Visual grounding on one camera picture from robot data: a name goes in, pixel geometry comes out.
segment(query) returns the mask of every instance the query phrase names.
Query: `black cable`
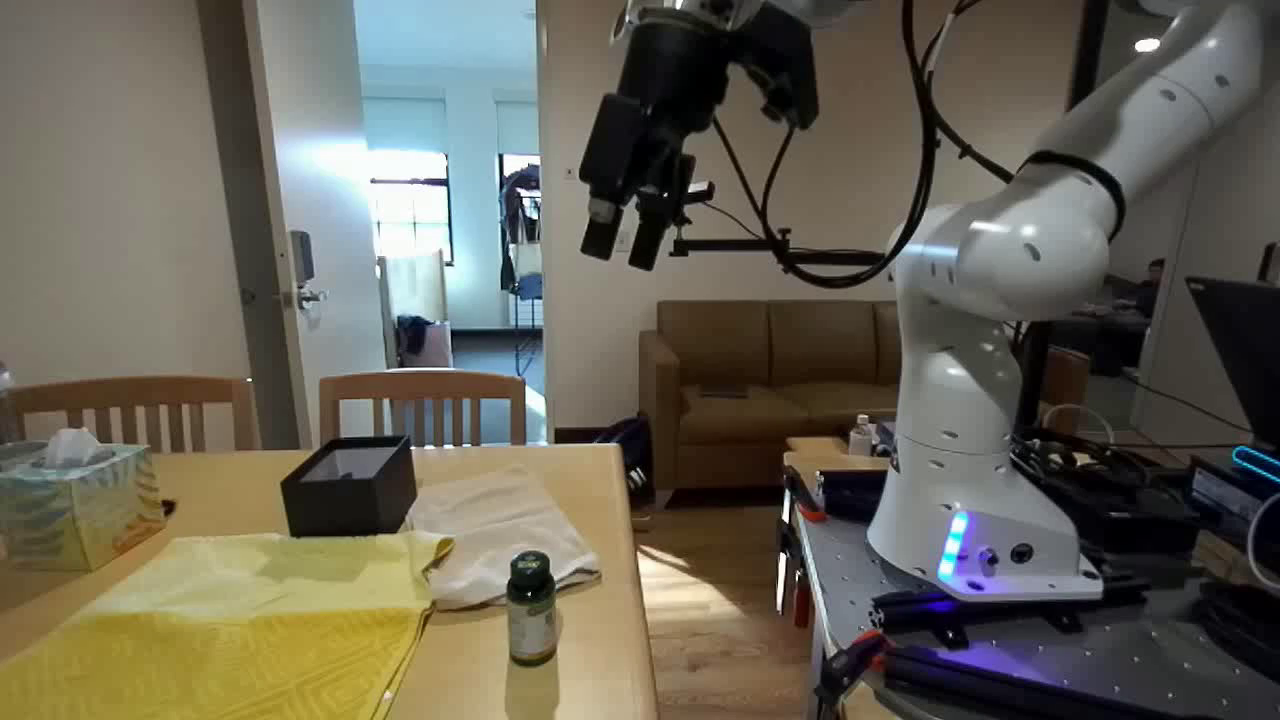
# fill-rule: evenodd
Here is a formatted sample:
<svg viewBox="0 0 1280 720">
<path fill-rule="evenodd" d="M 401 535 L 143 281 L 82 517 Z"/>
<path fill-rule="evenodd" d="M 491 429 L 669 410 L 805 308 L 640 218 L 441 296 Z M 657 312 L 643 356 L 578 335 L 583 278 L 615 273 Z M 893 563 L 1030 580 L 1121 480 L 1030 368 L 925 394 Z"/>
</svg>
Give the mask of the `black cable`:
<svg viewBox="0 0 1280 720">
<path fill-rule="evenodd" d="M 763 240 L 749 222 L 741 222 L 741 218 L 730 218 L 726 210 L 719 210 L 719 203 L 704 203 L 708 211 L 716 211 L 716 218 L 725 218 L 726 226 L 735 226 L 741 234 L 749 234 L 753 240 Z"/>
<path fill-rule="evenodd" d="M 918 230 L 918 222 L 925 222 L 925 211 L 929 211 L 932 177 L 935 177 L 935 144 L 939 144 L 939 141 L 935 141 L 935 119 L 932 119 L 929 101 L 925 101 L 925 97 L 929 97 L 929 80 L 925 80 L 925 65 L 918 65 L 918 54 L 914 54 L 914 0 L 904 0 L 904 3 L 898 3 L 898 42 L 904 42 L 904 55 L 909 55 L 909 70 L 910 70 L 910 97 L 914 97 L 914 109 L 918 109 L 918 169 L 914 169 L 910 210 L 909 210 L 909 218 L 904 218 L 893 248 L 888 248 L 875 265 L 868 265 L 868 267 L 859 267 L 859 273 L 850 273 L 850 278 L 821 278 L 821 273 L 808 273 L 805 265 L 794 265 L 794 260 L 787 258 L 787 244 L 783 244 L 783 240 L 771 234 L 771 226 L 768 226 L 768 210 L 754 203 L 753 193 L 749 193 L 749 184 L 745 184 L 745 193 L 749 193 L 749 199 L 753 199 L 753 210 L 754 210 L 760 234 L 763 234 L 763 240 L 771 244 L 771 258 L 780 260 L 780 267 L 793 273 L 793 278 L 799 278 L 799 281 L 808 281 L 808 285 L 814 285 L 814 290 L 857 290 L 857 285 L 875 281 L 875 278 L 909 248 L 909 240 L 914 237 L 914 230 Z"/>
<path fill-rule="evenodd" d="M 774 151 L 774 162 L 771 162 L 771 169 L 768 169 L 763 199 L 754 199 L 754 189 L 753 189 L 753 181 L 749 181 L 749 174 L 745 174 L 745 166 L 741 166 L 741 157 L 735 157 L 725 123 L 710 117 L 710 129 L 716 129 L 716 135 L 719 135 L 719 144 L 725 144 L 725 157 L 726 157 L 726 166 L 730 166 L 730 174 L 735 174 L 735 181 L 741 181 L 741 189 L 745 189 L 745 196 L 749 196 L 753 218 L 760 222 L 760 237 L 768 240 L 774 265 L 780 265 L 783 273 L 799 278 L 805 285 L 814 285 L 814 290 L 857 290 L 857 285 L 875 281 L 875 278 L 910 244 L 910 237 L 914 237 L 914 230 L 918 230 L 918 222 L 925 222 L 925 211 L 929 211 L 932 177 L 935 177 L 935 149 L 939 149 L 939 141 L 935 141 L 935 135 L 939 135 L 939 123 L 935 123 L 935 112 L 932 112 L 932 101 L 929 101 L 929 74 L 925 74 L 918 48 L 914 48 L 914 0 L 904 0 L 904 3 L 898 3 L 898 45 L 904 45 L 904 55 L 909 55 L 910 97 L 914 97 L 914 112 L 918 112 L 914 193 L 910 193 L 909 218 L 904 218 L 893 248 L 888 248 L 875 265 L 868 265 L 868 267 L 859 267 L 859 273 L 850 273 L 850 278 L 821 278 L 821 273 L 808 273 L 805 260 L 794 260 L 794 258 L 787 253 L 787 240 L 780 240 L 774 230 L 771 230 L 771 222 L 768 222 L 771 184 L 774 184 L 774 174 L 780 174 L 780 166 L 783 166 L 783 157 L 787 157 L 787 149 L 793 149 L 793 132 L 794 132 L 794 129 L 787 129 L 787 135 L 783 135 L 783 144 L 780 144 L 780 151 Z"/>
<path fill-rule="evenodd" d="M 965 11 L 970 11 L 980 0 L 957 0 L 950 22 L 961 22 Z M 925 45 L 925 65 L 932 61 L 935 45 L 942 32 L 932 32 Z M 983 174 L 991 174 L 1000 184 L 1010 184 L 1010 174 L 1003 166 L 997 166 L 991 157 L 983 157 L 976 144 L 969 144 L 950 119 L 935 109 L 932 101 L 932 74 L 929 74 L 929 112 L 935 119 L 935 129 L 942 132 L 942 141 L 957 144 L 961 162 L 976 162 Z"/>
<path fill-rule="evenodd" d="M 1153 398 L 1165 398 L 1165 401 L 1173 401 L 1173 404 L 1184 404 L 1184 410 L 1191 410 L 1191 414 L 1200 414 L 1200 418 L 1206 418 L 1206 420 L 1220 420 L 1220 426 L 1226 426 L 1226 429 L 1237 429 L 1237 432 L 1251 432 L 1251 429 L 1243 429 L 1243 426 L 1237 426 L 1237 420 L 1226 420 L 1226 418 L 1220 418 L 1220 414 L 1210 414 L 1210 410 L 1202 410 L 1202 404 L 1194 404 L 1194 401 L 1184 401 L 1184 398 L 1173 398 L 1173 394 L 1165 394 L 1165 387 L 1156 387 L 1156 384 L 1142 384 L 1142 379 L 1130 379 L 1139 394 L 1153 394 Z"/>
<path fill-rule="evenodd" d="M 794 141 L 794 123 L 787 123 L 783 144 L 771 151 L 771 166 L 768 166 L 768 177 L 763 177 L 763 193 L 760 193 L 763 222 L 768 222 L 768 199 L 771 199 L 774 174 L 783 169 L 793 141 Z"/>
<path fill-rule="evenodd" d="M 1239 450 L 1239 444 L 1113 444 L 1114 454 L 1129 454 L 1129 450 Z"/>
</svg>

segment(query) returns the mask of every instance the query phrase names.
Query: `doorway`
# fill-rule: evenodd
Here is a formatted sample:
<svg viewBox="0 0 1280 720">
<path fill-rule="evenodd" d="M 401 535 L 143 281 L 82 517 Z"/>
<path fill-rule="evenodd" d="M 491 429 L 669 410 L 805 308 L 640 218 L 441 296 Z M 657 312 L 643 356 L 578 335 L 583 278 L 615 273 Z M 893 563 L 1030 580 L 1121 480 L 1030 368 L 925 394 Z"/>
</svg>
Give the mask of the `doorway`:
<svg viewBox="0 0 1280 720">
<path fill-rule="evenodd" d="M 355 48 L 385 330 L 522 377 L 544 439 L 534 0 L 355 0 Z"/>
</svg>

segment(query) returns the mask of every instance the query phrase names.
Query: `ceiling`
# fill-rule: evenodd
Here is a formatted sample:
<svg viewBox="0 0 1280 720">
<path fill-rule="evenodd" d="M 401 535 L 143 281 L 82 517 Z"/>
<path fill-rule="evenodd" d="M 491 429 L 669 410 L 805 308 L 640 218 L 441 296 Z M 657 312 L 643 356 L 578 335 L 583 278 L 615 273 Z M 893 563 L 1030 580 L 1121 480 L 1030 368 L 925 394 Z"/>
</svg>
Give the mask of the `ceiling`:
<svg viewBox="0 0 1280 720">
<path fill-rule="evenodd" d="M 534 0 L 355 0 L 358 70 L 534 65 Z"/>
</svg>

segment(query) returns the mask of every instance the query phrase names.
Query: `wooden table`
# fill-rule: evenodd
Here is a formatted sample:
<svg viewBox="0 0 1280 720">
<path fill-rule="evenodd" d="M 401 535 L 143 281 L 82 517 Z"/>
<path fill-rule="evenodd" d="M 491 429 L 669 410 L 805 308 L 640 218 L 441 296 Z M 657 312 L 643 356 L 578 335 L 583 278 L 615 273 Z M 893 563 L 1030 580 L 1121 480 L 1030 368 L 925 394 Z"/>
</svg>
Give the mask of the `wooden table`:
<svg viewBox="0 0 1280 720">
<path fill-rule="evenodd" d="M 787 437 L 783 469 L 821 492 L 821 473 L 888 473 L 888 458 L 850 458 L 840 437 Z"/>
<path fill-rule="evenodd" d="M 99 573 L 15 573 L 0 563 L 0 662 L 50 631 L 165 548 L 168 535 L 285 532 L 278 480 L 305 454 L 154 458 L 177 517 Z M 503 608 L 433 612 L 394 687 L 392 716 L 657 716 L 646 626 L 612 444 L 414 454 L 419 483 L 527 469 L 601 556 L 601 585 L 560 596 L 550 665 L 509 665 Z"/>
</svg>

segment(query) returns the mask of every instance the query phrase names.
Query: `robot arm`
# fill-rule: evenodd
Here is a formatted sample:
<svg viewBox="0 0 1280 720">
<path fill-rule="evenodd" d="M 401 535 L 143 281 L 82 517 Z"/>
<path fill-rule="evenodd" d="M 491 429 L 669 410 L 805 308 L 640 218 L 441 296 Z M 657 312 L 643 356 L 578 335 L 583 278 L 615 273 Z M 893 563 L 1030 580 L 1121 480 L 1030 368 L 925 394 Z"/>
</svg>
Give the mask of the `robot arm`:
<svg viewBox="0 0 1280 720">
<path fill-rule="evenodd" d="M 621 93 L 601 105 L 583 162 L 583 253 L 612 253 L 621 211 L 635 196 L 632 265 L 652 267 L 690 177 L 679 144 L 708 129 L 730 61 L 749 65 L 771 117 L 805 129 L 814 117 L 805 29 L 850 3 L 632 3 L 627 70 Z M 1000 330 L 1062 316 L 1104 281 L 1122 210 L 1258 97 L 1276 42 L 1276 0 L 1186 3 L 1159 54 L 1072 109 L 1008 189 L 965 210 L 932 210 L 910 234 L 895 260 L 895 473 L 868 530 L 888 563 L 976 603 L 1104 594 L 1072 521 L 1008 469 L 1021 368 Z"/>
<path fill-rule="evenodd" d="M 814 119 L 814 74 L 808 26 L 763 0 L 632 0 L 623 32 L 623 77 L 601 101 L 578 166 L 583 184 L 592 184 L 583 253 L 609 260 L 621 218 L 635 199 L 632 265 L 652 267 L 665 234 L 685 226 L 690 181 L 685 135 L 710 123 L 726 65 L 749 70 L 763 93 L 763 112 L 794 129 Z"/>
</svg>

